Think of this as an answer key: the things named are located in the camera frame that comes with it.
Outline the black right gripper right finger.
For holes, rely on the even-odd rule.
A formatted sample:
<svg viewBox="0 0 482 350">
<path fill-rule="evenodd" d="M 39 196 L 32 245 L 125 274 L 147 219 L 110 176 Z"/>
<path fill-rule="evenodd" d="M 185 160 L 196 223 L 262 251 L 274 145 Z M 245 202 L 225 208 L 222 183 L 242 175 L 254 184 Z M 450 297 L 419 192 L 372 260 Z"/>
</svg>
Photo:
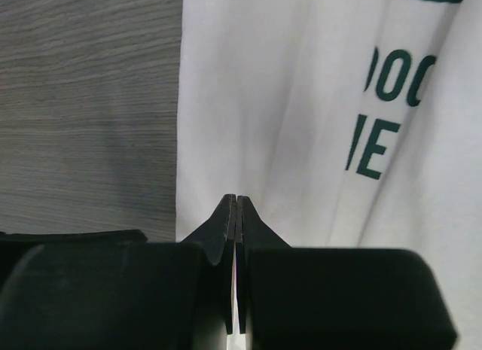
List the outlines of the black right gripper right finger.
<svg viewBox="0 0 482 350">
<path fill-rule="evenodd" d="M 249 308 L 249 252 L 255 248 L 290 248 L 268 227 L 248 196 L 236 199 L 236 300 L 240 333 L 246 333 Z"/>
</svg>

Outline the white and green t shirt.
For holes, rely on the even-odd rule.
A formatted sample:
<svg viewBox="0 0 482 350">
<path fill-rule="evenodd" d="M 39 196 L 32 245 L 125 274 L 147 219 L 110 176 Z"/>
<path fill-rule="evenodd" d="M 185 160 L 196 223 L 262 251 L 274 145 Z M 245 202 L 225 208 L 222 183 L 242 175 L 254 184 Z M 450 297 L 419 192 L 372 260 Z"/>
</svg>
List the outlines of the white and green t shirt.
<svg viewBox="0 0 482 350">
<path fill-rule="evenodd" d="M 464 1 L 183 0 L 176 239 L 226 193 L 292 245 L 353 233 L 369 126 L 418 107 Z"/>
</svg>

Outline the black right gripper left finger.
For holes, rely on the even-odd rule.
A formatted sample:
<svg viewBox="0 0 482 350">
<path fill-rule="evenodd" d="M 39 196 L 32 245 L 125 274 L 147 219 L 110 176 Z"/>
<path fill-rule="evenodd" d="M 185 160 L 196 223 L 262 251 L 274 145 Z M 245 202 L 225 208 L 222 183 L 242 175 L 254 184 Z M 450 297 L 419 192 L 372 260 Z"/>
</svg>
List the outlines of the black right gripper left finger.
<svg viewBox="0 0 482 350">
<path fill-rule="evenodd" d="M 215 307 L 228 333 L 233 332 L 233 265 L 236 196 L 225 194 L 211 216 L 183 243 L 203 249 L 206 263 L 200 275 L 201 298 Z"/>
</svg>

